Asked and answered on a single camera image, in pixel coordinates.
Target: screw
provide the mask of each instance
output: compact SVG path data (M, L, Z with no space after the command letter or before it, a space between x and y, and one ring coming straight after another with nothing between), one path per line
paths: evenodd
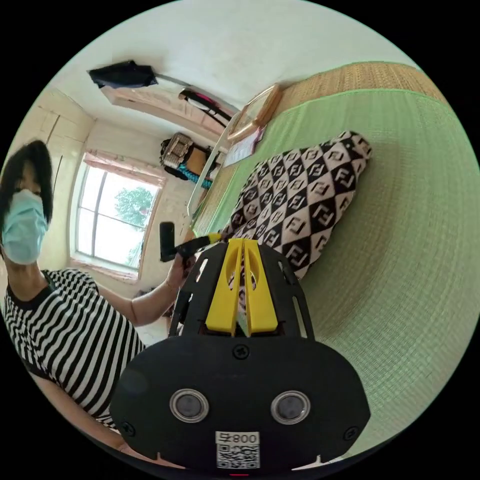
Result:
M250 350L246 345L236 345L232 353L237 360L245 360L250 355Z
M128 435L129 437L134 437L135 436L135 429L127 421L124 421L121 424L121 428L125 432L125 434Z
M357 426L351 426L348 430L345 431L343 434L343 439L347 442L353 440L358 434L360 429Z

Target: pillow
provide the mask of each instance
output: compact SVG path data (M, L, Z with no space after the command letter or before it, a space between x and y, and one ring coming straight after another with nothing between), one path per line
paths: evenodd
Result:
M355 196L371 152L362 135L344 131L325 143L258 163L221 232L225 241L244 238L268 245L303 278ZM239 303L244 312L243 266Z

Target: label sticker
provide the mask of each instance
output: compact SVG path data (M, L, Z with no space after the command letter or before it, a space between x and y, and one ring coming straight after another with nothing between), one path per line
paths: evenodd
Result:
M216 431L219 469L259 469L260 434L257 431Z

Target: blue surgical mask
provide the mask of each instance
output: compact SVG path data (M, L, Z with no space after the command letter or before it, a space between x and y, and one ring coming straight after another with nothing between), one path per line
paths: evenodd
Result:
M1 232L5 255L14 264L35 263L47 230L42 199L30 190L14 193Z

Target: hand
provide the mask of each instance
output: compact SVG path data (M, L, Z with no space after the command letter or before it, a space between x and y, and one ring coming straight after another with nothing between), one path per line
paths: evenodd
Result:
M196 258L194 256L190 257L187 260L186 265L184 265L184 259L178 253L175 255L173 264L166 277L166 283L172 290L177 291L183 287L195 261Z
M163 465L164 467L173 467L175 469L184 469L184 466L175 465L175 463L170 463L169 461L163 460L158 454L156 460L152 460L146 456L141 455L140 453L136 452L132 448L130 448L126 443L121 445L118 449L119 452L123 454L130 455L131 457L135 457L136 459L144 460L145 462L150 462L151 464Z

